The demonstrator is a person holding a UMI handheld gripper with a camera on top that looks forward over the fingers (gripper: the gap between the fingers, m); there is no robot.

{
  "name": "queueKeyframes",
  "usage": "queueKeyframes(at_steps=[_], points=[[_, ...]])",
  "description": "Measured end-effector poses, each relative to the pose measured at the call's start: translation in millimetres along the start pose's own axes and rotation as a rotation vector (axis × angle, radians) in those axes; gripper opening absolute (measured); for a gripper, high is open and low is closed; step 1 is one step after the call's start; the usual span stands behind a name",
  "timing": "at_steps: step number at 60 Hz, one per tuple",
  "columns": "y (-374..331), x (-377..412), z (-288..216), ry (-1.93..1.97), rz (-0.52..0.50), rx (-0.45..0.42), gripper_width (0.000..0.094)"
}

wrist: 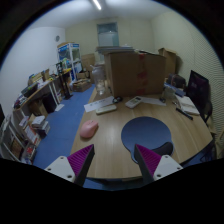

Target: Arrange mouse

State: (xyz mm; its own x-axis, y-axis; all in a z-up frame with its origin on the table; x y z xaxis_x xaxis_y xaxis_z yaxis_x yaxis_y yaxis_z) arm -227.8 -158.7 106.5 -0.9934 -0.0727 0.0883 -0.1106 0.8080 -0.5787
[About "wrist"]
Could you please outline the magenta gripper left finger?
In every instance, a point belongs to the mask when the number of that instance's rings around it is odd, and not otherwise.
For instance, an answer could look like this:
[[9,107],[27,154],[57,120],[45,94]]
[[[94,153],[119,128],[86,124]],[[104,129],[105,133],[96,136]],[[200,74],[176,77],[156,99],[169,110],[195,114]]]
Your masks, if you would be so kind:
[[68,157],[59,156],[45,170],[82,186],[95,155],[94,145],[86,146]]

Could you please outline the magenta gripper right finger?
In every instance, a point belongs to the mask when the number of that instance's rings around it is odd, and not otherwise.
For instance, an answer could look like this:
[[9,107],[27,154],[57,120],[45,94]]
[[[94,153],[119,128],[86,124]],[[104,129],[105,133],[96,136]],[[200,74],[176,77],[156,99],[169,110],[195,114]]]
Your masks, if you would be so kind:
[[182,169],[182,166],[171,157],[172,152],[172,143],[165,143],[153,150],[139,144],[135,145],[134,157],[145,185]]

